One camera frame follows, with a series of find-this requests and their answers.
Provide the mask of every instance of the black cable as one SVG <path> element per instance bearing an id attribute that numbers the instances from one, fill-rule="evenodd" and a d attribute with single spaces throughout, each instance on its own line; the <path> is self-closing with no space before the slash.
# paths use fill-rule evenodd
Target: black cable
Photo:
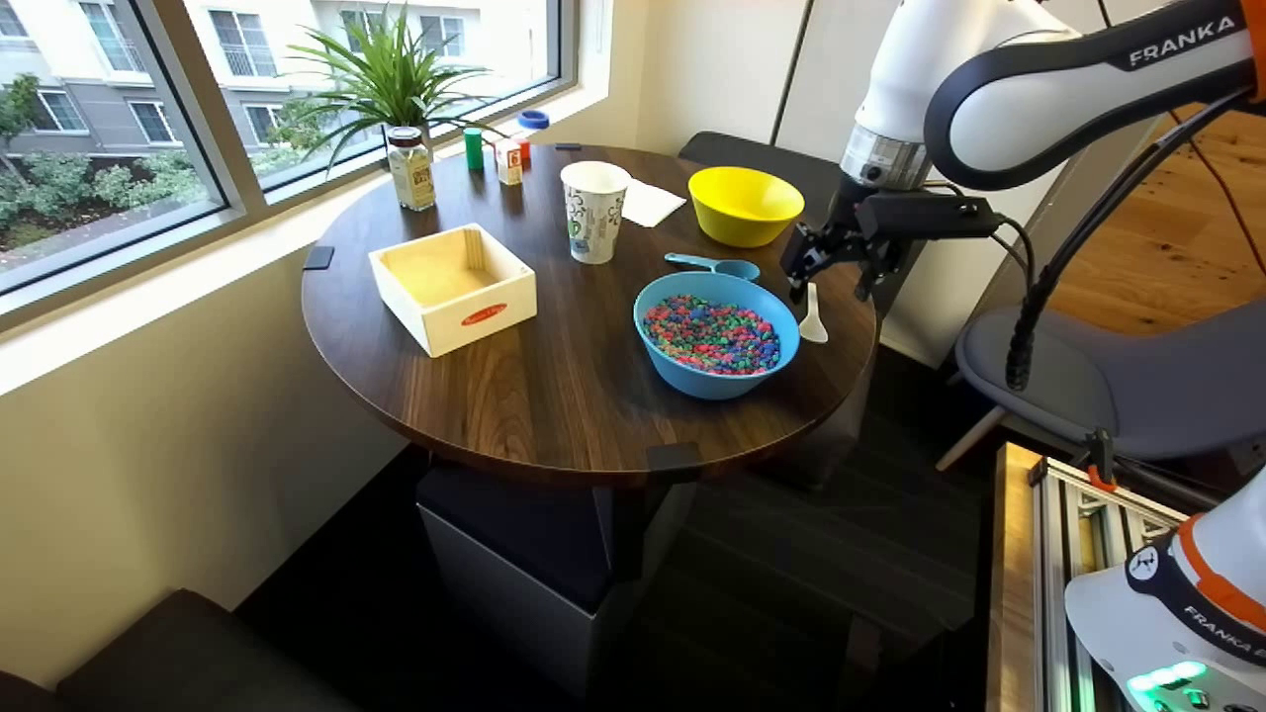
<path id="1" fill-rule="evenodd" d="M 1113 26 L 1113 12 L 1108 12 L 1108 0 L 1097 0 L 1097 9 L 1098 9 L 1098 20 L 1105 20 L 1105 26 Z"/>
<path id="2" fill-rule="evenodd" d="M 1207 101 L 1196 117 L 1180 121 L 1171 133 L 1164 133 L 1160 143 L 1150 143 L 1143 155 L 1137 155 L 1123 172 L 1098 194 L 1098 201 L 1076 223 L 1072 238 L 1056 249 L 1056 256 L 1042 267 L 1042 281 L 1032 283 L 1032 291 L 1019 304 L 1019 319 L 1014 328 L 1014 343 L 1005 354 L 1005 385 L 1010 387 L 1026 387 L 1027 385 L 1027 360 L 1032 360 L 1032 328 L 1038 316 L 1043 311 L 1048 298 L 1056 291 L 1059 271 L 1069 267 L 1069 262 L 1076 256 L 1076 249 L 1098 228 L 1098 223 L 1168 157 L 1175 155 L 1189 133 L 1199 133 L 1207 121 L 1214 121 L 1218 114 L 1226 114 L 1230 105 L 1238 105 L 1242 100 L 1250 100 L 1250 88 L 1238 88 L 1214 101 Z"/>
<path id="3" fill-rule="evenodd" d="M 1250 244 L 1254 262 L 1257 262 L 1257 271 L 1266 271 L 1266 256 L 1262 256 L 1262 249 L 1257 249 L 1257 238 L 1254 238 L 1250 223 L 1242 216 L 1238 198 L 1230 194 L 1226 178 L 1224 178 L 1218 166 L 1204 155 L 1199 143 L 1189 143 L 1189 155 L 1196 155 L 1196 157 L 1210 171 L 1210 178 L 1218 183 L 1224 201 L 1230 204 L 1230 216 L 1236 216 L 1242 241 Z"/>
<path id="4" fill-rule="evenodd" d="M 1027 262 L 1015 253 L 1015 244 L 1010 244 L 1001 233 L 990 233 L 990 241 L 994 241 L 1010 262 L 1015 262 L 1019 271 L 1027 271 Z"/>
<path id="5" fill-rule="evenodd" d="M 792 101 L 792 88 L 794 88 L 794 67 L 800 67 L 800 59 L 803 59 L 803 45 L 807 45 L 807 26 L 811 26 L 811 20 L 814 20 L 814 4 L 819 4 L 819 0 L 807 0 L 807 4 L 803 4 L 800 26 L 794 26 L 794 45 L 792 45 L 792 67 L 786 67 L 786 83 L 785 83 L 785 93 L 778 93 L 778 112 L 775 112 L 775 125 L 771 125 L 766 147 L 778 147 L 785 117 L 786 117 L 786 101 Z"/>
<path id="6" fill-rule="evenodd" d="M 1019 223 L 1014 223 L 1014 216 L 1005 216 L 1005 212 L 997 212 L 1001 216 L 1001 224 L 1010 224 L 1010 228 L 1015 228 L 1015 241 L 1019 241 L 1019 249 L 1026 249 L 1026 262 L 1019 262 L 1019 267 L 1026 267 L 1026 298 L 1032 291 L 1032 281 L 1038 281 L 1038 256 L 1032 256 L 1032 238 L 1027 238 L 1027 228 L 1019 224 Z"/>

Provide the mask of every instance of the round wooden table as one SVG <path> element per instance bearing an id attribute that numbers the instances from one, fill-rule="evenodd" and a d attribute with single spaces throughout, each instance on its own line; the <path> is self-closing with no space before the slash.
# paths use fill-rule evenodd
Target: round wooden table
<path id="1" fill-rule="evenodd" d="M 785 241 L 759 253 L 712 244 L 686 201 L 659 224 L 622 224 L 609 266 L 566 253 L 559 171 L 604 157 L 633 178 L 690 194 L 692 161 L 612 147 L 533 147 L 521 186 L 494 171 L 472 172 L 461 155 L 436 166 L 438 204 L 407 212 L 393 186 L 343 209 L 316 249 L 326 267 L 305 267 L 305 325 L 326 364 L 407 437 L 485 469 L 521 469 L 585 481 L 692 477 L 771 455 L 823 424 L 856 393 L 873 352 L 873 311 L 856 302 L 856 267 L 819 271 L 831 343 L 803 343 L 794 364 L 752 395 L 700 405 L 651 373 L 633 331 L 633 298 L 659 275 L 663 253 L 759 262 L 771 291 Z M 366 253 L 436 228 L 480 223 L 538 275 L 538 316 L 427 354 L 385 308 Z"/>

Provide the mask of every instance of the yellow bowl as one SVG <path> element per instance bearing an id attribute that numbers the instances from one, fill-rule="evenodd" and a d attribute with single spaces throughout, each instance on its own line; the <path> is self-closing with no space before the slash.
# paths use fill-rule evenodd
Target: yellow bowl
<path id="1" fill-rule="evenodd" d="M 803 212 L 803 194 L 752 166 L 705 166 L 690 178 L 700 228 L 732 249 L 762 249 Z"/>

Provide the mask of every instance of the white cup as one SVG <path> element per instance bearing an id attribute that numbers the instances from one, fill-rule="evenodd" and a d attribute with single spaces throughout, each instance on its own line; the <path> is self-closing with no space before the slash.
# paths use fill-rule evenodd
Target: white cup
<path id="1" fill-rule="evenodd" d="M 562 171 L 568 256 L 604 266 L 617 253 L 630 171 L 612 161 L 568 161 Z"/>

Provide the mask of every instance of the floor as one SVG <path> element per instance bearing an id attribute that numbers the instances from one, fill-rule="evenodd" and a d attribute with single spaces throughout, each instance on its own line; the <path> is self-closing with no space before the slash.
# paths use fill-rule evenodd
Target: floor
<path id="1" fill-rule="evenodd" d="M 700 488 L 585 703 L 448 602 L 411 503 L 411 455 L 366 481 L 237 615 L 365 709 L 974 709 L 994 445 L 930 463 L 977 398 L 879 354 L 864 443 L 819 489 Z"/>
<path id="2" fill-rule="evenodd" d="M 1113 331 L 1168 331 L 1266 298 L 1266 121 L 1230 112 L 1196 143 L 1113 209 L 1054 308 Z"/>

